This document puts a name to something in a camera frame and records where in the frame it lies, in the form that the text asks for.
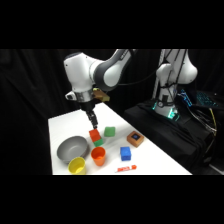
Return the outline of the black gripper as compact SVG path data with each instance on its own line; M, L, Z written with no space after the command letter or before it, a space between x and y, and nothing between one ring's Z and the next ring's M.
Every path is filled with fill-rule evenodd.
M94 108L95 108L94 101L91 100L89 102L81 102L80 108L86 112L86 115L87 115L89 121L91 122L93 129L97 129L98 128L98 120L94 113Z

